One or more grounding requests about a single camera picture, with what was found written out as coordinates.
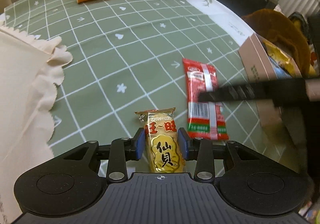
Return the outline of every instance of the rice cracker package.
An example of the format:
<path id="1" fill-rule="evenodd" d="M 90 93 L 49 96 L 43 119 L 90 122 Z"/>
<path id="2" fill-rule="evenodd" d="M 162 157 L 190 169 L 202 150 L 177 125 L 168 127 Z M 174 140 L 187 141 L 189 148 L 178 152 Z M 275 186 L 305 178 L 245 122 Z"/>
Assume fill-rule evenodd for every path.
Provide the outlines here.
<path id="1" fill-rule="evenodd" d="M 184 172 L 186 165 L 178 146 L 173 120 L 175 108 L 136 112 L 145 122 L 146 149 L 151 172 Z"/>
<path id="2" fill-rule="evenodd" d="M 188 89 L 188 134 L 211 140 L 229 139 L 221 114 L 221 103 L 199 103 L 199 92 L 217 88 L 216 70 L 212 65 L 183 59 Z"/>

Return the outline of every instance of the blue gripper pad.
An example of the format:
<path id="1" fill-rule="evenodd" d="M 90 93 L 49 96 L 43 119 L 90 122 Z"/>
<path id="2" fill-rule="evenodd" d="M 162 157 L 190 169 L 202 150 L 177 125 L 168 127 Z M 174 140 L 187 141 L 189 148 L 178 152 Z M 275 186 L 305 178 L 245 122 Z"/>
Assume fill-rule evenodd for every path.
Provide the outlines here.
<path id="1" fill-rule="evenodd" d="M 138 135 L 136 143 L 136 156 L 137 160 L 140 160 L 144 151 L 144 147 L 146 145 L 146 134 L 143 128 L 139 128 L 136 135 Z"/>
<path id="2" fill-rule="evenodd" d="M 182 153 L 183 159 L 188 159 L 189 156 L 189 150 L 187 146 L 187 141 L 185 140 L 182 132 L 180 129 L 178 129 L 178 143 L 179 143 L 179 148 Z"/>

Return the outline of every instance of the barcode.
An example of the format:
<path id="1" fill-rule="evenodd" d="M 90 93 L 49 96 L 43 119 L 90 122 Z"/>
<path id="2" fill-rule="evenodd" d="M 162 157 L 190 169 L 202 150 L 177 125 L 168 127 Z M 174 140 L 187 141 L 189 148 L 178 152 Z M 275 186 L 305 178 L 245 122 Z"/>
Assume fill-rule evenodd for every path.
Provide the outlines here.
<path id="1" fill-rule="evenodd" d="M 188 111 L 189 111 L 189 118 L 209 119 L 208 103 L 189 102 Z"/>
<path id="2" fill-rule="evenodd" d="M 188 78 L 197 78 L 203 81 L 203 73 L 202 72 L 187 72 Z"/>

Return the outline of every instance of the brown plush toy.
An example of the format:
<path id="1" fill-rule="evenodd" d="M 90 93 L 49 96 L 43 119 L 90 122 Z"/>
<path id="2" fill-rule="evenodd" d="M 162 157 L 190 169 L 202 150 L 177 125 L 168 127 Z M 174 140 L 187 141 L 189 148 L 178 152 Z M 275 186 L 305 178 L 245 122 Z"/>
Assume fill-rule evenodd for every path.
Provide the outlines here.
<path id="1" fill-rule="evenodd" d="M 286 16 L 272 9 L 261 9 L 242 19 L 257 34 L 277 46 L 285 46 L 302 76 L 308 76 L 311 54 L 307 39 Z"/>

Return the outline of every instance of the metal screw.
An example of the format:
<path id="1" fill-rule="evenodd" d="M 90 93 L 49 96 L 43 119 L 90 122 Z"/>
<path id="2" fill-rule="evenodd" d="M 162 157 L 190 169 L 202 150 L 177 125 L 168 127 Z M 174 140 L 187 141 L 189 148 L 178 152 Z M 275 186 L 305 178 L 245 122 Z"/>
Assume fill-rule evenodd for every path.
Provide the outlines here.
<path id="1" fill-rule="evenodd" d="M 201 171 L 197 174 L 197 177 L 202 180 L 209 180 L 212 178 L 212 173 L 207 172 L 207 171 Z"/>
<path id="2" fill-rule="evenodd" d="M 124 174 L 119 171 L 114 171 L 111 174 L 109 174 L 109 178 L 113 180 L 121 180 L 124 177 Z"/>

